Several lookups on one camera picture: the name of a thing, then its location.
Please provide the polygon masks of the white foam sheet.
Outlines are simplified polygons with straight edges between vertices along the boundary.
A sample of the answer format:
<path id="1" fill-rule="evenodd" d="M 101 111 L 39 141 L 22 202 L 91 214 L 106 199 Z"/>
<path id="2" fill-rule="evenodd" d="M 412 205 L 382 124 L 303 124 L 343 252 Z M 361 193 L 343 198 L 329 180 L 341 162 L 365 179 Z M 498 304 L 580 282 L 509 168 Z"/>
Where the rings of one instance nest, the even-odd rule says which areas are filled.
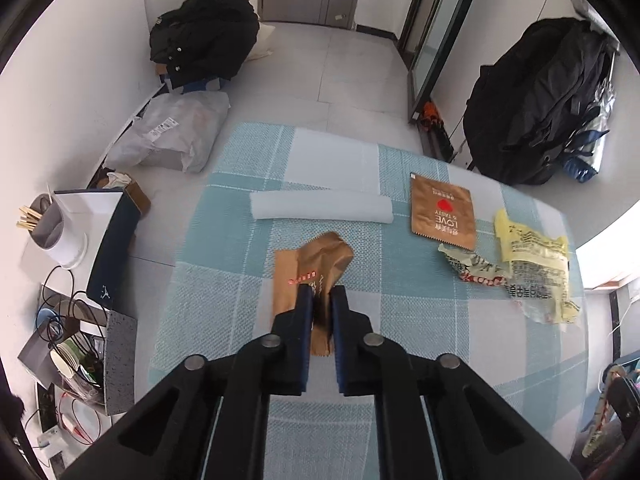
<path id="1" fill-rule="evenodd" d="M 394 221 L 388 197 L 342 190 L 251 192 L 250 212 L 255 220 Z"/>

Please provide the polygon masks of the grey speckled box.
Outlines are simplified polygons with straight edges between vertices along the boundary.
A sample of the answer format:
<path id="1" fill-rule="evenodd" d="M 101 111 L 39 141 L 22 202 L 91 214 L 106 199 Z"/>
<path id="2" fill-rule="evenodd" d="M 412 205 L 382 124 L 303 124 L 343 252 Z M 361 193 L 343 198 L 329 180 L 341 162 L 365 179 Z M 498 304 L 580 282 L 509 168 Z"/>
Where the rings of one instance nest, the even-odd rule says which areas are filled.
<path id="1" fill-rule="evenodd" d="M 104 347 L 104 408 L 107 415 L 125 413 L 134 405 L 134 358 L 137 321 L 107 312 Z"/>

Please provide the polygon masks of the large yellow plastic wrapper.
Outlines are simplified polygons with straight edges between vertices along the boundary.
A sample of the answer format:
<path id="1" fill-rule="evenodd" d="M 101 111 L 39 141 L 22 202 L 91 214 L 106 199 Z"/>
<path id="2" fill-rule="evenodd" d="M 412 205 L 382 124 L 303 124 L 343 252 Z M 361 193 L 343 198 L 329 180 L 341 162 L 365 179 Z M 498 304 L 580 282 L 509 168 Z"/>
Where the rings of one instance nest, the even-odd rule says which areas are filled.
<path id="1" fill-rule="evenodd" d="M 523 313 L 537 323 L 573 323 L 580 307 L 570 299 L 567 238 L 550 238 L 515 222 L 505 209 L 496 213 L 495 232 L 510 272 L 506 290 Z"/>

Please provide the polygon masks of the white cup with sticks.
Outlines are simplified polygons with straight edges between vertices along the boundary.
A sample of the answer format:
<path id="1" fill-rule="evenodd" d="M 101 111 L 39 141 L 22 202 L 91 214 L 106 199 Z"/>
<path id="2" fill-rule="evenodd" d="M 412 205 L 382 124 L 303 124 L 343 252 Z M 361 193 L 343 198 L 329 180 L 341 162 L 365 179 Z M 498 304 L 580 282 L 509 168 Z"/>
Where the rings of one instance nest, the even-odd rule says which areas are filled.
<path id="1" fill-rule="evenodd" d="M 42 193 L 26 210 L 36 214 L 30 229 L 35 245 L 64 269 L 79 266 L 87 253 L 89 237 L 68 209 L 54 195 Z"/>

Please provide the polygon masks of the brown snack sachet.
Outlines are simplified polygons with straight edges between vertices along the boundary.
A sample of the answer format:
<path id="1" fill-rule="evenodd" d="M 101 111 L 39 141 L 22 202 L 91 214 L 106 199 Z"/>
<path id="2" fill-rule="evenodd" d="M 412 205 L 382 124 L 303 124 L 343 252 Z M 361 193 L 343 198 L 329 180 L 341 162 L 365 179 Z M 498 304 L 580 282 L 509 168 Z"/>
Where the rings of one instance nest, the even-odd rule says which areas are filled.
<path id="1" fill-rule="evenodd" d="M 274 252 L 272 315 L 295 308 L 299 285 L 314 292 L 310 353 L 332 351 L 330 291 L 354 258 L 354 251 L 337 233 L 326 232 L 297 249 Z"/>

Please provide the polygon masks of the grey plastic mailer bag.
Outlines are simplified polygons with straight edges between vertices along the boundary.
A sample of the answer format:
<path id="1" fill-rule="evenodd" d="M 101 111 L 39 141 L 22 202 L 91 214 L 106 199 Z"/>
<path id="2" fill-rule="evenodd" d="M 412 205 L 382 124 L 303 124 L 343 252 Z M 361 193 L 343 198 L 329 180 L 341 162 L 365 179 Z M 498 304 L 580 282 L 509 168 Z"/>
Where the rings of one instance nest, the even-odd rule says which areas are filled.
<path id="1" fill-rule="evenodd" d="M 197 174 L 206 166 L 230 110 L 227 93 L 164 93 L 114 143 L 104 165 L 160 167 Z"/>

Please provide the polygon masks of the silver blue folded umbrella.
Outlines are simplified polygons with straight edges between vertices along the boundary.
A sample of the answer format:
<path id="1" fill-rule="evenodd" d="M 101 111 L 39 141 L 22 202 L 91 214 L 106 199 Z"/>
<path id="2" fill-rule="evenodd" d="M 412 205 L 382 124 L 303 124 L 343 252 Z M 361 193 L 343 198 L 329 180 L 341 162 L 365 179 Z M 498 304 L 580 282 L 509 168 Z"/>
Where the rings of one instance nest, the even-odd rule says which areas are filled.
<path id="1" fill-rule="evenodd" d="M 586 183 L 601 169 L 608 120 L 616 100 L 613 84 L 615 56 L 605 63 L 606 72 L 599 81 L 594 98 L 580 126 L 570 136 L 560 157 L 564 174 Z"/>

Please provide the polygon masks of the red white wrapper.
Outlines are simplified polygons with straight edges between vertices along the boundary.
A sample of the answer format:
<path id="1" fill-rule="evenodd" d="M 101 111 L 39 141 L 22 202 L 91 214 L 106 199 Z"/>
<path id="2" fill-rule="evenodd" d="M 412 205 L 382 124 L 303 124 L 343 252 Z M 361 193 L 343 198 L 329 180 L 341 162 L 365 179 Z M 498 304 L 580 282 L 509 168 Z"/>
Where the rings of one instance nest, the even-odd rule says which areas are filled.
<path id="1" fill-rule="evenodd" d="M 444 255 L 461 281 L 495 287 L 506 286 L 511 279 L 508 270 L 496 266 L 475 252 L 445 244 L 440 244 L 438 251 Z"/>

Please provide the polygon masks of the dark blue white box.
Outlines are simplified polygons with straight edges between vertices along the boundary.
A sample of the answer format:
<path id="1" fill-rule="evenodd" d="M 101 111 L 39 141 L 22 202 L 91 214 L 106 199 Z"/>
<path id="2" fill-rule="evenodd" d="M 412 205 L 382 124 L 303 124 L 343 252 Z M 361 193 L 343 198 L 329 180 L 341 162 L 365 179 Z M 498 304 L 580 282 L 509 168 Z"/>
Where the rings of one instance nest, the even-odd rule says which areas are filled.
<path id="1" fill-rule="evenodd" d="M 111 309 L 122 288 L 122 277 L 140 210 L 123 190 L 60 191 L 53 198 L 87 235 L 81 263 L 73 268 L 75 289 L 104 309 Z"/>

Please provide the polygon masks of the teal checked tablecloth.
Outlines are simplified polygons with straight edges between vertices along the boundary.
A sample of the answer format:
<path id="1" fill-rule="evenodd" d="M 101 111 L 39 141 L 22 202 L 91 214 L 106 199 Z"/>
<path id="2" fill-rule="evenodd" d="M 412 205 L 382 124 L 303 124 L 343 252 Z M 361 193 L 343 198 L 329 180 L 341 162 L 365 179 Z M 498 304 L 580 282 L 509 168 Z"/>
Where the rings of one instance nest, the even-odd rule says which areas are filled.
<path id="1" fill-rule="evenodd" d="M 541 324 L 500 287 L 465 283 L 437 243 L 410 228 L 413 174 L 466 188 L 477 252 L 501 259 L 494 218 L 557 238 L 570 232 L 551 206 L 479 174 L 411 152 L 285 125 L 235 128 L 194 212 L 160 316 L 149 381 L 193 353 L 217 359 L 267 333 L 273 254 L 325 232 L 352 246 L 342 276 L 349 305 L 408 352 L 460 356 L 561 454 L 574 446 L 587 381 L 584 322 Z M 250 194 L 279 190 L 380 194 L 393 221 L 255 220 Z"/>

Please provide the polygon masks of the orange black tool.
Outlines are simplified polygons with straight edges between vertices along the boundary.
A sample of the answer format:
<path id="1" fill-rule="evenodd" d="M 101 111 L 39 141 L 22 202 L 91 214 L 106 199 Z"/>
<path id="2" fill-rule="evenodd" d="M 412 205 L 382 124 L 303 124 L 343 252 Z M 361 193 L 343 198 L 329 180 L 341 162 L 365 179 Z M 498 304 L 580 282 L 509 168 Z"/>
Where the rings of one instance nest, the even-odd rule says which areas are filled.
<path id="1" fill-rule="evenodd" d="M 435 103 L 428 100 L 424 103 L 419 116 L 418 127 L 423 145 L 423 151 L 431 158 L 437 158 L 444 162 L 454 159 L 454 147 L 452 146 L 444 121 L 440 117 Z"/>

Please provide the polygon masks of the brown sachet with red heart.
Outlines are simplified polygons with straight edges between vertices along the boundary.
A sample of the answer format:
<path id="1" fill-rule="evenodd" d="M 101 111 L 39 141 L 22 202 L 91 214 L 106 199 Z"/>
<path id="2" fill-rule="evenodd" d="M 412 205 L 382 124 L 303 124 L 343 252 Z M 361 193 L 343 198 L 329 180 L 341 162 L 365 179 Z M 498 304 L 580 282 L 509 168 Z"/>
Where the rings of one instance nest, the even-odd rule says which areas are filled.
<path id="1" fill-rule="evenodd" d="M 472 252 L 476 225 L 470 191 L 410 174 L 410 229 L 413 234 Z"/>

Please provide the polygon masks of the black hanging backpack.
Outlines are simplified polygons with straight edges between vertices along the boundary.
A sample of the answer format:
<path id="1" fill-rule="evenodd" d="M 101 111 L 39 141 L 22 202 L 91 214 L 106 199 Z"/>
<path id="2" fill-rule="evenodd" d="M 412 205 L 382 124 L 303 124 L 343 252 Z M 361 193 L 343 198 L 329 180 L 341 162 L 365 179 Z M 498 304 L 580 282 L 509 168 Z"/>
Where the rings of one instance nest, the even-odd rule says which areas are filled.
<path id="1" fill-rule="evenodd" d="M 495 64 L 483 65 L 463 116 L 480 174 L 508 185 L 546 183 L 593 118 L 613 53 L 611 36 L 590 22 L 545 18 Z"/>

